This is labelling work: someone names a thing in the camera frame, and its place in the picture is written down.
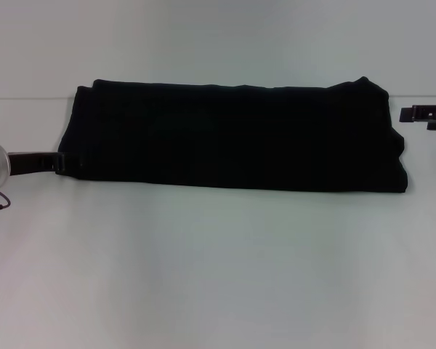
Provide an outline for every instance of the white surface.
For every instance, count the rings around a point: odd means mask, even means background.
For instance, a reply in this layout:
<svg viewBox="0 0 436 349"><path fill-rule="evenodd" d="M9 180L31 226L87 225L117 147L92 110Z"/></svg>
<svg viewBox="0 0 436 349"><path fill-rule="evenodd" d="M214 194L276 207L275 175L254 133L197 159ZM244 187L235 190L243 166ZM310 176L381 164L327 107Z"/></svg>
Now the white surface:
<svg viewBox="0 0 436 349"><path fill-rule="evenodd" d="M436 95L436 0L0 0L0 98L94 79Z"/></svg>
<svg viewBox="0 0 436 349"><path fill-rule="evenodd" d="M7 103L2 144L55 146L65 103ZM397 123L414 103L436 99L391 103L403 195L12 178L0 349L436 348L436 132Z"/></svg>

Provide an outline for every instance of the black cloth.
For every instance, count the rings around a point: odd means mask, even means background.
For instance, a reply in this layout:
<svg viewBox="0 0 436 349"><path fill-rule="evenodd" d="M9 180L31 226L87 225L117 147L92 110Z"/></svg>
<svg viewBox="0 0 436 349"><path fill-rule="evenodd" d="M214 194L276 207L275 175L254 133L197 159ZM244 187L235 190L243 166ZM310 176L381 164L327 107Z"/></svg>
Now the black cloth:
<svg viewBox="0 0 436 349"><path fill-rule="evenodd" d="M80 180L403 193L404 139L367 78L330 88L97 80L79 87L59 151Z"/></svg>

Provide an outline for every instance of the white table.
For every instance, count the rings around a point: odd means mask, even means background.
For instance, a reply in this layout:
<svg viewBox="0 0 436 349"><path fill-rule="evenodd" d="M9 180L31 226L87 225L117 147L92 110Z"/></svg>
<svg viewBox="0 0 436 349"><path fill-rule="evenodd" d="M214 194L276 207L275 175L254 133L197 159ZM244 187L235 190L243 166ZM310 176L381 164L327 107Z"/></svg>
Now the white table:
<svg viewBox="0 0 436 349"><path fill-rule="evenodd" d="M436 348L436 132L396 122L420 102L392 101L403 195L11 178L0 349Z"/></svg>

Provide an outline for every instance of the white wall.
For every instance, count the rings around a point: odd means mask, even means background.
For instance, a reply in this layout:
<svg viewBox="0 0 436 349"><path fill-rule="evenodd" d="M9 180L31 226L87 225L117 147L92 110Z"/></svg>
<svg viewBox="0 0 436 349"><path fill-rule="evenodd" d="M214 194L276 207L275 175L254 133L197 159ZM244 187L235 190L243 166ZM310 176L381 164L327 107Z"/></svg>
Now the white wall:
<svg viewBox="0 0 436 349"><path fill-rule="evenodd" d="M94 79L393 95L404 195L3 188L0 349L436 349L436 0L1 0L0 143L56 149Z"/></svg>

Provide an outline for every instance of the folded black fabric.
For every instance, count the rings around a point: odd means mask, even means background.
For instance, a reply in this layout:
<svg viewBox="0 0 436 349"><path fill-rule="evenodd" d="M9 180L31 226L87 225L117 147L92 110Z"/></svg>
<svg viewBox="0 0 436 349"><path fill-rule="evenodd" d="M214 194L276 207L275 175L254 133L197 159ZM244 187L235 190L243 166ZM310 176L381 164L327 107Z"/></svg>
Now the folded black fabric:
<svg viewBox="0 0 436 349"><path fill-rule="evenodd" d="M403 193L404 139L367 78L321 88L94 82L59 147L81 180Z"/></svg>

